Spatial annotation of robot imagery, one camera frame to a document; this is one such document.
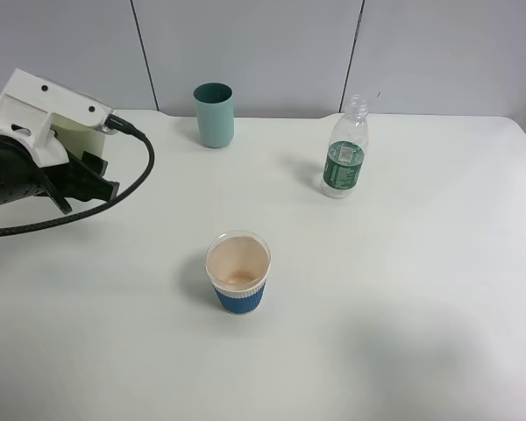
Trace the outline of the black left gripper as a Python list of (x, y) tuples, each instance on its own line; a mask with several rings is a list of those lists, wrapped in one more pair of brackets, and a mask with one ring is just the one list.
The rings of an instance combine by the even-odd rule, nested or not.
[(35, 196), (48, 197), (54, 204), (68, 204), (68, 199), (109, 202), (117, 196), (119, 183), (103, 179), (107, 161), (87, 151), (81, 157), (68, 152), (68, 158), (66, 164), (37, 170)]

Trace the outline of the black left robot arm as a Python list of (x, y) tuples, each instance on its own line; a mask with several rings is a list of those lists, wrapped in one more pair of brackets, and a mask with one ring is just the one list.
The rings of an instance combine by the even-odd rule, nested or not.
[(108, 162), (85, 152), (68, 153), (68, 162), (40, 168), (18, 141), (0, 135), (0, 205), (31, 196), (47, 196), (60, 211), (72, 212), (69, 198), (80, 202), (109, 202), (117, 195), (118, 182), (103, 178)]

